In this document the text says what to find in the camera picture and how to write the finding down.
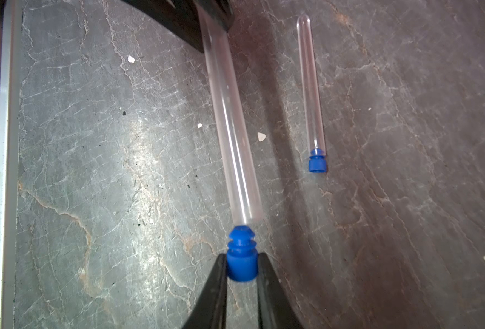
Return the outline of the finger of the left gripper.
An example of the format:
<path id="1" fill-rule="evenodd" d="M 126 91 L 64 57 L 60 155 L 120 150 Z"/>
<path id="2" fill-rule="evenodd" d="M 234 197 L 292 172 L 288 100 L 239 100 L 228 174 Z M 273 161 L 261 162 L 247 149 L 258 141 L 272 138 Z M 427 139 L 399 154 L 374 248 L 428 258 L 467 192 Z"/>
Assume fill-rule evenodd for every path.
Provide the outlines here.
<path id="1" fill-rule="evenodd" d="M 172 32 L 185 43 L 204 53 L 197 7 L 193 1 L 123 0 Z"/>
<path id="2" fill-rule="evenodd" d="M 225 31 L 233 26 L 234 11 L 230 0 L 197 0 L 195 3 Z"/>

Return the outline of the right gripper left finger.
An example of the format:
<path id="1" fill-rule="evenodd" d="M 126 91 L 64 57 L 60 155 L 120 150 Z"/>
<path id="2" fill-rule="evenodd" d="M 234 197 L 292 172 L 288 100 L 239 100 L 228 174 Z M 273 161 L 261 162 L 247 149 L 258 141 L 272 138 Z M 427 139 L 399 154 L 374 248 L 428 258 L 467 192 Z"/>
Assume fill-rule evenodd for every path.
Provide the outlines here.
<path id="1" fill-rule="evenodd" d="M 226 327 L 227 256 L 217 256 L 196 305 L 182 328 Z"/>

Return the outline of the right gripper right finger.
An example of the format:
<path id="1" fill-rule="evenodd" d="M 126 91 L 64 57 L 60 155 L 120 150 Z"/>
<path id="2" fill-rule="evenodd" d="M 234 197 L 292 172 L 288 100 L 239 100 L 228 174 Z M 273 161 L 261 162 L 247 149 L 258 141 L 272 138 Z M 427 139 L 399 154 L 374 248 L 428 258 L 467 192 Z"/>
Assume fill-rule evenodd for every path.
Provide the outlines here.
<path id="1" fill-rule="evenodd" d="M 259 328 L 303 328 L 264 252 L 258 255 L 257 287 Z"/>

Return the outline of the blue stopper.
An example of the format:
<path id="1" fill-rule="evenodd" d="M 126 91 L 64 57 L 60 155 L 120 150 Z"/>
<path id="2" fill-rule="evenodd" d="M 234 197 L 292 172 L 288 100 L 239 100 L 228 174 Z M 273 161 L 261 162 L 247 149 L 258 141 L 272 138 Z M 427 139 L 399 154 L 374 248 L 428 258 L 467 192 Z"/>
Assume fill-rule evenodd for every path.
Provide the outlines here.
<path id="1" fill-rule="evenodd" d="M 227 244 L 227 275 L 235 282 L 249 282 L 258 275 L 255 233 L 248 226 L 236 226 Z"/>
<path id="2" fill-rule="evenodd" d="M 315 148 L 310 151 L 308 162 L 309 172 L 311 173 L 326 173 L 327 160 L 326 152 L 320 148 Z"/>

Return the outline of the clear test tube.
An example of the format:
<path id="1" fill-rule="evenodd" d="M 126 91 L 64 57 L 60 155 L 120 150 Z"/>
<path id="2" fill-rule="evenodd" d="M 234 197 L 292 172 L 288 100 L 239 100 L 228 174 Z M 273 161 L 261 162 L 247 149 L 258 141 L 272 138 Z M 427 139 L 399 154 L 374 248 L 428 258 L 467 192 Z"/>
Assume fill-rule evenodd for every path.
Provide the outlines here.
<path id="1" fill-rule="evenodd" d="M 232 220 L 249 226 L 264 219 L 264 211 L 227 32 L 204 9 L 197 12 Z"/>
<path id="2" fill-rule="evenodd" d="M 297 35 L 304 109 L 306 114 L 308 150 L 311 156 L 325 156 L 326 144 L 315 64 L 315 52 L 313 48 L 311 22 L 307 14 L 302 14 L 297 19 Z"/>

